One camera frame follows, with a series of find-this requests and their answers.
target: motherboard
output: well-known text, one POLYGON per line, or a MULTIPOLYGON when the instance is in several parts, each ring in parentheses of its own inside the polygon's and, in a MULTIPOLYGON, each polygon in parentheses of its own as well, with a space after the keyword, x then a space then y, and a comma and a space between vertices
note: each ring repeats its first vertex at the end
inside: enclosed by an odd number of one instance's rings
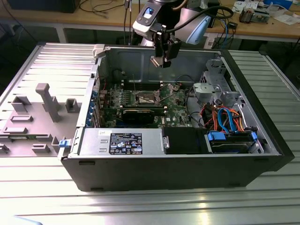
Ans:
POLYGON ((101 90, 93 121, 105 128, 191 127, 185 90, 175 83, 154 87, 121 83, 101 90))

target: power supply label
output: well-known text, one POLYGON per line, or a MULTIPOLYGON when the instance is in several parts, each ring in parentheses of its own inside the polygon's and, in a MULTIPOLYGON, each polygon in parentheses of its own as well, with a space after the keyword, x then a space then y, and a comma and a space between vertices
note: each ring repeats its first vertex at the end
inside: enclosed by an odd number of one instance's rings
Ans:
POLYGON ((142 134, 112 133, 109 145, 111 155, 132 155, 143 153, 142 134))

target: wooden tabletop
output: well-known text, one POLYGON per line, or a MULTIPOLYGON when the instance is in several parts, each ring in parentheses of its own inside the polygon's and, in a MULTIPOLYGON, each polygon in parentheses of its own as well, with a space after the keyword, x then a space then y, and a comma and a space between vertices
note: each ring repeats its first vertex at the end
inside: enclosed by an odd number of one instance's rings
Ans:
MULTIPOLYGON (((93 4, 108 3, 109 0, 93 0, 93 4)), ((123 0, 115 0, 107 6, 100 6, 98 9, 111 8, 123 3, 123 0)), ((232 8, 234 0, 221 0, 222 5, 232 8)), ((77 9, 74 13, 59 13, 59 12, 44 12, 44 11, 28 11, 28 10, 12 10, 9 5, 6 5, 12 15, 19 21, 27 22, 41 22, 41 23, 71 23, 81 25, 103 25, 103 26, 123 26, 124 21, 124 7, 117 7, 107 11, 108 18, 105 19, 94 13, 84 12, 81 9, 77 9)), ((91 10, 90 3, 85 3, 82 7, 86 10, 91 10)), ((300 11, 300 7, 293 5, 290 10, 300 11)), ((132 6, 132 22, 138 15, 138 5, 132 6)), ((0 19, 12 20, 11 16, 5 11, 4 7, 0 6, 0 19)), ((265 36, 265 37, 277 37, 277 38, 299 38, 300 36, 300 23, 293 25, 287 25, 279 22, 273 18, 270 18, 268 23, 240 23, 239 14, 235 15, 230 21, 238 23, 236 34, 239 35, 253 35, 253 36, 265 36)), ((129 26, 129 16, 127 16, 126 26, 129 26)), ((219 21, 215 22, 213 28, 208 28, 207 32, 222 33, 223 28, 219 21)))

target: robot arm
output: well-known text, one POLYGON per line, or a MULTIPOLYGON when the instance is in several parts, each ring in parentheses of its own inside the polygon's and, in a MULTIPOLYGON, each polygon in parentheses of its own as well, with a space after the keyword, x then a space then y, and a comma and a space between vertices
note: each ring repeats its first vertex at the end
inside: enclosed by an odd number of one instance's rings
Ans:
POLYGON ((140 11, 133 24, 135 32, 146 40, 153 42, 155 56, 151 61, 156 67, 169 67, 170 60, 177 57, 181 40, 190 44, 197 44, 210 22, 211 10, 222 9, 230 16, 214 16, 226 19, 233 15, 232 10, 222 6, 207 7, 208 0, 193 2, 189 0, 149 0, 140 11), (202 6, 201 12, 183 8, 184 6, 202 6))

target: workbench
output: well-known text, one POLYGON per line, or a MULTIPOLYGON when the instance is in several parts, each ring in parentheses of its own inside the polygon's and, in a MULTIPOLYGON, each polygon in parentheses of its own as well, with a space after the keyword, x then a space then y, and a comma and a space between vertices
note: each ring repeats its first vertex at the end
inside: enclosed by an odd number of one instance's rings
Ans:
MULTIPOLYGON (((87 87, 89 71, 95 64, 93 47, 38 45, 0 97, 0 129, 9 119, 9 102, 16 94, 42 101, 35 93, 40 82, 51 85, 59 102, 66 98, 82 102, 84 93, 78 89, 84 92, 87 87)), ((299 223, 300 94, 268 56, 243 51, 230 54, 293 151, 292 162, 277 172, 262 174, 247 187, 82 192, 57 157, 2 155, 2 214, 19 215, 43 225, 66 224, 65 221, 73 225, 299 223)))
MULTIPOLYGON (((101 4, 106 0, 94 0, 93 4, 101 4)), ((102 6, 102 9, 110 8, 122 4, 123 1, 116 0, 108 6, 102 6)), ((234 0, 221 0, 223 6, 232 8, 234 0)), ((86 3, 82 6, 87 10, 91 10, 90 4, 86 3)), ((95 15, 94 13, 84 12, 77 9, 73 14, 59 13, 59 12, 42 12, 42 11, 28 11, 28 10, 12 10, 9 5, 7 8, 12 15, 25 26, 42 26, 53 27, 56 29, 61 43, 67 43, 68 39, 65 34, 65 28, 73 29, 88 29, 88 30, 116 30, 123 31, 124 21, 124 7, 117 7, 107 11, 107 19, 95 15)), ((291 10, 299 10, 300 7, 293 5, 291 10)), ((138 15, 138 4, 132 6, 132 21, 138 15)), ((273 18, 265 23, 240 23, 239 14, 235 13, 230 21, 238 23, 238 28, 234 35, 236 39, 251 39, 251 40, 265 40, 265 41, 281 41, 281 42, 296 42, 300 35, 300 24, 287 25, 279 22, 273 18)), ((6 12, 4 7, 0 6, 0 23, 2 24, 17 24, 15 20, 6 12)), ((126 30, 129 30, 129 16, 127 16, 126 30)), ((219 21, 215 22, 213 28, 208 28, 205 36, 207 40, 205 48, 211 48, 215 38, 221 36, 224 29, 219 21)))

